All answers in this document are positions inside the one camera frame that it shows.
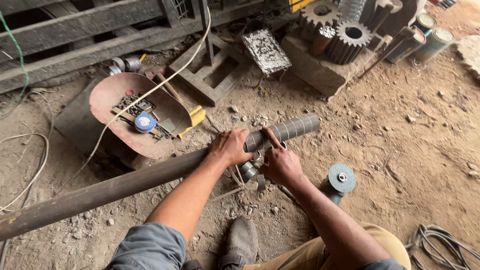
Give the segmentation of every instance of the green wire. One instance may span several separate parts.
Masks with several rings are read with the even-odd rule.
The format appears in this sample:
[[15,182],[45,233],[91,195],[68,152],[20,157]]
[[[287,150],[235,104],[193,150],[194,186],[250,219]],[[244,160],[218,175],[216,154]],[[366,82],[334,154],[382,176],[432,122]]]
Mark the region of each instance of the green wire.
[[13,42],[15,43],[15,46],[17,47],[18,55],[20,56],[20,67],[22,68],[22,71],[25,73],[25,86],[24,86],[24,88],[22,89],[22,91],[20,92],[20,94],[19,94],[12,102],[10,102],[8,105],[0,108],[0,112],[2,112],[4,108],[7,108],[7,107],[9,107],[10,105],[12,105],[12,104],[14,104],[15,102],[17,102],[18,99],[24,94],[25,89],[27,89],[28,83],[30,82],[30,78],[28,77],[28,73],[27,73],[27,71],[25,70],[25,66],[24,66],[24,55],[22,54],[22,49],[20,49],[20,46],[18,45],[17,40],[13,37],[12,31],[10,30],[10,28],[8,28],[8,25],[7,25],[7,23],[5,22],[5,19],[3,18],[3,14],[1,13],[1,11],[0,11],[0,20],[1,20],[1,22],[3,23],[3,27],[5,28],[5,30],[7,30],[8,35],[12,38]]

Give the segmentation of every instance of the rusty gear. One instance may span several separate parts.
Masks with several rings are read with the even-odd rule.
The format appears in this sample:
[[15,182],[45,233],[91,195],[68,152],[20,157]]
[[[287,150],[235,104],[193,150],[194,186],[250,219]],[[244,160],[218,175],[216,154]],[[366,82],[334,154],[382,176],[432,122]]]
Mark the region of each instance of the rusty gear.
[[331,62],[339,65],[353,62],[372,39],[366,26],[353,21],[341,22],[336,32],[325,52]]
[[314,41],[320,27],[334,27],[342,13],[338,4],[331,0],[318,0],[300,10],[299,24],[302,27],[301,37]]

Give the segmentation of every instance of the metal gear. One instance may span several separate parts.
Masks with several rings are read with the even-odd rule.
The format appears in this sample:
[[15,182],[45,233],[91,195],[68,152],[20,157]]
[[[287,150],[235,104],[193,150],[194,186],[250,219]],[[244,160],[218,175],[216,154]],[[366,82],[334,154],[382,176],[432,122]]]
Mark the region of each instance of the metal gear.
[[325,52],[331,62],[339,65],[353,62],[372,39],[366,26],[353,21],[340,22],[336,32]]
[[300,36],[303,39],[314,41],[320,27],[335,26],[341,15],[338,4],[331,0],[318,0],[308,4],[300,10],[299,24],[302,27]]

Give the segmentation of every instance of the right hand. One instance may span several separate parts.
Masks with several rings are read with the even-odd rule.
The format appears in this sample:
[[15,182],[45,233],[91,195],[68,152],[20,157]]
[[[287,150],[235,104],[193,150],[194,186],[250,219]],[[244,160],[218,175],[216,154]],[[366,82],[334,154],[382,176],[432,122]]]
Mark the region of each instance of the right hand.
[[260,167],[260,172],[286,188],[295,187],[296,183],[307,179],[301,169],[299,157],[292,151],[283,148],[270,128],[264,125],[262,130],[267,135],[273,149],[266,152],[265,162]]

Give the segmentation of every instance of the dirt floor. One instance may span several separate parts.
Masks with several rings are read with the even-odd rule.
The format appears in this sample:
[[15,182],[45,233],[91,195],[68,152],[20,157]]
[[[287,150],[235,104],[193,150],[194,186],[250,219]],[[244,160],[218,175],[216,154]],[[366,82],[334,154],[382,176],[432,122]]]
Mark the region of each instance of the dirt floor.
[[[480,3],[460,0],[444,11],[427,4],[426,10],[455,34],[457,39],[480,33]],[[169,63],[169,56],[148,55],[145,65]],[[207,107],[190,94],[178,80],[173,86],[191,109],[200,104],[225,129],[239,126],[254,130],[258,114],[268,123],[281,118],[316,112],[322,119],[319,131],[288,142],[304,172],[316,185],[334,163],[353,169],[357,186],[345,196],[341,208],[354,219],[378,224],[402,242],[419,224],[437,224],[459,241],[480,250],[480,182],[468,176],[467,163],[480,166],[479,85],[462,68],[452,49],[428,62],[414,66],[381,63],[362,80],[354,79],[328,102],[306,83],[287,73],[284,82],[266,81],[268,96],[261,98],[252,86],[260,71],[253,69],[216,108]],[[87,76],[64,86],[48,88],[45,97],[56,116],[89,82]],[[3,95],[11,100],[18,92]],[[236,105],[239,112],[228,108]],[[232,115],[247,121],[232,122]],[[406,117],[414,117],[409,123]],[[0,122],[0,138],[38,132],[47,134],[50,118],[42,99],[27,100],[12,116]],[[356,131],[354,125],[363,128]],[[183,142],[161,160],[208,145],[214,129],[205,120],[190,131]],[[35,174],[43,141],[34,136],[2,143],[0,157],[0,205],[8,204]],[[91,162],[74,180],[72,175],[85,161],[62,134],[54,130],[48,163],[38,180],[30,204],[49,199],[111,178],[115,175],[104,162]],[[6,270],[99,270],[111,259],[115,248],[131,226],[143,223],[159,201],[178,180],[120,201],[99,207],[78,217],[25,233],[11,240]],[[264,192],[244,191],[208,204],[200,218],[188,251],[207,269],[215,269],[223,254],[228,227],[234,217],[249,215],[257,225],[260,251],[257,263],[266,262],[316,236],[302,210],[269,182]],[[233,180],[222,176],[212,198],[235,188]],[[18,209],[20,198],[11,209]],[[115,224],[107,225],[113,219]],[[420,257],[431,269],[439,266]],[[474,269],[478,261],[471,260]]]

